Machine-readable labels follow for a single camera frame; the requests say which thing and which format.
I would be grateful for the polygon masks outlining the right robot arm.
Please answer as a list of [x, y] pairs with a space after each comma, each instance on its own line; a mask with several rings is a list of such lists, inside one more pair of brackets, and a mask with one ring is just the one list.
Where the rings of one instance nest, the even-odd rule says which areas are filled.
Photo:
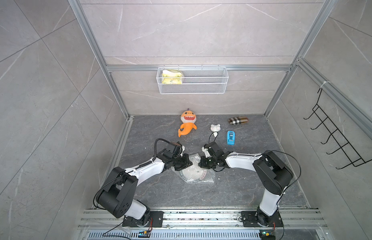
[[268, 227], [275, 223], [278, 216], [279, 202], [286, 190], [301, 177], [301, 172], [293, 180], [293, 171], [275, 154], [276, 150], [267, 150], [261, 154], [241, 154], [224, 152], [216, 142], [202, 147], [205, 154], [201, 157], [199, 167], [216, 170], [244, 169], [257, 173], [265, 190], [255, 217], [258, 225]]

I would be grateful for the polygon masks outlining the clear bubble wrap sheet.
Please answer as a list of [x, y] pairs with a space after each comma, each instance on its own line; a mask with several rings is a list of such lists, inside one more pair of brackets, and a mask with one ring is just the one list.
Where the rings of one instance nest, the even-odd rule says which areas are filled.
[[189, 155], [189, 160], [193, 163], [181, 171], [174, 171], [184, 182], [188, 184], [213, 184], [215, 182], [215, 172], [199, 167], [201, 156], [196, 153]]

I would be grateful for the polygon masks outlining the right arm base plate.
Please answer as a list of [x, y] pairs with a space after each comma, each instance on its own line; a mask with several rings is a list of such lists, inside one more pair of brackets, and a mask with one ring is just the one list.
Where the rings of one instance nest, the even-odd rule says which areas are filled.
[[239, 220], [244, 227], [283, 227], [284, 223], [279, 211], [267, 216], [259, 211], [242, 211]]

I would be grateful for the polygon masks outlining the green rimmed white dinner plate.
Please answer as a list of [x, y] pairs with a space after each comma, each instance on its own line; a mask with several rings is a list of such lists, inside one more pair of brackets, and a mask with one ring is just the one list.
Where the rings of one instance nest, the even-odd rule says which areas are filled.
[[180, 175], [187, 183], [203, 182], [207, 176], [207, 170], [200, 168], [198, 165], [192, 165], [180, 171]]

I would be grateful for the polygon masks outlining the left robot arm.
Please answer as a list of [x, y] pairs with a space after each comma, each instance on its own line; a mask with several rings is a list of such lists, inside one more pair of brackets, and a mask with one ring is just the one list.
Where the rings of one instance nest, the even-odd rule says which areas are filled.
[[130, 217], [139, 225], [147, 224], [151, 220], [150, 208], [134, 199], [137, 186], [171, 168], [181, 171], [192, 166], [189, 154], [185, 154], [184, 150], [180, 142], [156, 139], [154, 154], [149, 160], [127, 169], [112, 169], [93, 198], [94, 206], [108, 211], [117, 219]]

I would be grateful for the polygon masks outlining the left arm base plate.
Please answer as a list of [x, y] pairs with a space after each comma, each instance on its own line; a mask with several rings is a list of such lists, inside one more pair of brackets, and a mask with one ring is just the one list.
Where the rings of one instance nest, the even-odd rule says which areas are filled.
[[140, 219], [133, 217], [124, 217], [123, 227], [154, 227], [161, 228], [164, 220], [164, 212], [162, 211], [148, 211]]

